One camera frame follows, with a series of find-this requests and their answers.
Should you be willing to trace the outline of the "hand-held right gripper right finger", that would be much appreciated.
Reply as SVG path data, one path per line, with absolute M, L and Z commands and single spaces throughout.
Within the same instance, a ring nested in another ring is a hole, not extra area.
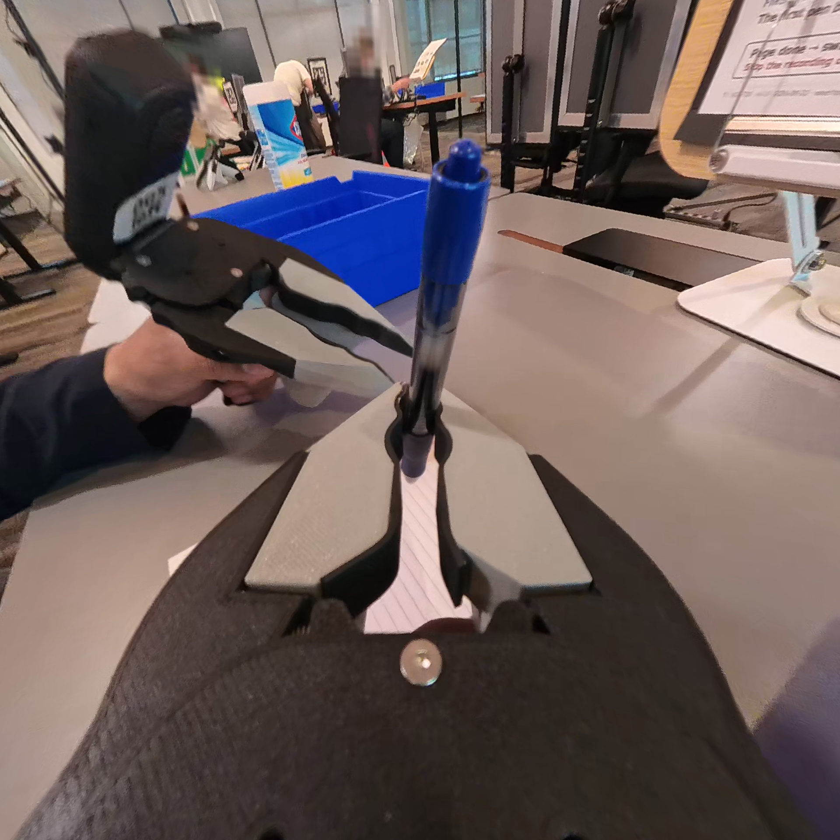
M 449 392 L 435 438 L 440 565 L 481 631 L 504 602 L 587 591 L 583 561 L 526 449 Z

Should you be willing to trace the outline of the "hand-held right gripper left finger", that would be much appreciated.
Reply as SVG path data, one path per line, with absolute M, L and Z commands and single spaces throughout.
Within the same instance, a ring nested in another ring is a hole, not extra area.
M 342 602 L 363 614 L 398 572 L 401 480 L 393 385 L 313 444 L 245 576 L 248 589 Z

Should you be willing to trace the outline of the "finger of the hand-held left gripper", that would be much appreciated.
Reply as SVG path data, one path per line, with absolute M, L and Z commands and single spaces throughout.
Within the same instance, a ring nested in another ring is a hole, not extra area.
M 228 327 L 293 360 L 293 372 L 280 378 L 301 406 L 319 406 L 332 392 L 372 399 L 395 384 L 380 365 L 356 355 L 362 337 L 337 323 L 279 306 L 241 310 Z
M 347 351 L 371 341 L 407 358 L 409 339 L 340 278 L 320 266 L 284 259 L 268 285 L 268 308 L 316 338 Z

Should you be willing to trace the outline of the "blue plastic bin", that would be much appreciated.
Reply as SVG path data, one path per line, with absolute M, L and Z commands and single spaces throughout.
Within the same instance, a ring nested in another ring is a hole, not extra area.
M 417 289 L 429 180 L 385 167 L 198 213 L 292 246 L 377 307 Z

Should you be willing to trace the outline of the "blue pen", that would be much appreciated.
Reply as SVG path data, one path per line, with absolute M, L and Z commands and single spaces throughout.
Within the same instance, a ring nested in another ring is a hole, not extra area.
M 423 234 L 413 365 L 402 407 L 401 469 L 420 477 L 431 450 L 466 285 L 487 215 L 490 175 L 478 143 L 461 139 L 433 169 Z

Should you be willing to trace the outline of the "person's left forearm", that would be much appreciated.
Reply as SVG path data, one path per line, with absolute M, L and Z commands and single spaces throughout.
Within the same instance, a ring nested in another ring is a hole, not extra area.
M 1 384 L 1 521 L 70 476 L 168 452 L 192 417 L 168 406 L 135 421 L 104 380 L 106 350 L 66 358 Z

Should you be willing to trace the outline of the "wooden standing desk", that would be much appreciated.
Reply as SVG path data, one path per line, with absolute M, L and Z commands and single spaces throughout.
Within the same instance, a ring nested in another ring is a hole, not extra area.
M 411 113 L 427 114 L 430 155 L 432 164 L 435 165 L 438 163 L 440 158 L 437 115 L 456 110 L 458 118 L 458 137 L 462 138 L 464 135 L 464 113 L 462 100 L 466 97 L 466 95 L 467 94 L 464 91 L 456 91 L 438 97 L 415 98 L 410 101 L 396 101 L 384 106 L 382 112 L 384 114 L 397 114 L 399 116 Z

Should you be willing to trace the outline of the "person's left hand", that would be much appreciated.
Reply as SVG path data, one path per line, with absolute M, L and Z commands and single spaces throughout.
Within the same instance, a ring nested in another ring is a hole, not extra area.
M 176 332 L 147 319 L 104 356 L 103 379 L 132 419 L 190 407 L 218 391 L 235 405 L 267 399 L 277 373 L 258 364 L 209 360 L 188 348 Z

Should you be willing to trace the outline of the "wipes canister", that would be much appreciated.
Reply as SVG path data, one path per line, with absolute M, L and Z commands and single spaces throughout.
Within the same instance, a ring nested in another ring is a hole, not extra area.
M 285 191 L 312 181 L 312 168 L 287 86 L 281 81 L 250 83 L 244 85 L 243 93 L 275 190 Z

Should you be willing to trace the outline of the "white sign card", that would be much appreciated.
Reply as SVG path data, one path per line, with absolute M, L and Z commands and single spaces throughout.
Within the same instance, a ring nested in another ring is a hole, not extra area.
M 446 42 L 446 40 L 447 40 L 446 37 L 437 38 L 437 39 L 431 40 L 426 45 L 423 52 L 417 58 L 416 63 L 415 63 L 415 65 L 414 65 L 414 67 L 413 67 L 413 69 L 412 69 L 412 71 L 409 75 L 409 78 L 413 82 L 415 82 L 415 83 L 421 82 L 427 77 L 427 75 L 428 75 L 429 71 L 431 70 L 432 65 L 435 61 L 435 57 L 436 57 L 437 52 L 440 50 L 440 48 L 443 46 L 443 44 Z

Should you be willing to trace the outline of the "grey panel on black stand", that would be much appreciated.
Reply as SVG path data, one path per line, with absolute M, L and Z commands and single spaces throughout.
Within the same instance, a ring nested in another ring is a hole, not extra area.
M 500 186 L 513 192 L 518 169 L 542 175 L 550 190 L 567 143 L 560 100 L 569 1 L 486 1 L 486 145 L 500 153 Z
M 573 1 L 557 130 L 577 136 L 571 196 L 645 154 L 694 11 L 691 1 Z

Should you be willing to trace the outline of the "white document stand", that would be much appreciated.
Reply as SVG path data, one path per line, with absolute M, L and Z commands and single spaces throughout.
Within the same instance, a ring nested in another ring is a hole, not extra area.
M 838 198 L 837 118 L 701 115 L 692 108 L 735 2 L 702 1 L 688 28 L 658 130 L 677 173 L 780 194 L 791 255 L 683 291 L 683 311 L 838 377 L 838 266 L 828 265 L 816 199 Z

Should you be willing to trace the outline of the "black office chair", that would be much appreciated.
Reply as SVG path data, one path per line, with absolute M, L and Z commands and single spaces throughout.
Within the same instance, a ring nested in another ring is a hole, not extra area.
M 605 169 L 588 182 L 584 200 L 601 205 L 608 198 L 615 203 L 644 198 L 688 200 L 698 197 L 708 185 L 708 180 L 677 173 L 657 151 L 633 159 L 624 169 L 618 163 Z

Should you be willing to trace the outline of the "printed instruction sheet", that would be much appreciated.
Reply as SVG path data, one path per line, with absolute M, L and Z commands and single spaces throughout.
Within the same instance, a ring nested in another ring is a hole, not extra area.
M 692 110 L 837 118 L 839 2 L 735 2 Z

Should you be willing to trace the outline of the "black wall screen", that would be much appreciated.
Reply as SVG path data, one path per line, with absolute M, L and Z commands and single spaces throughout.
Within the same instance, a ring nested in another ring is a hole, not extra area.
M 240 76 L 246 84 L 262 81 L 248 30 L 224 28 L 216 21 L 173 24 L 159 28 L 163 46 L 186 68 L 231 81 Z

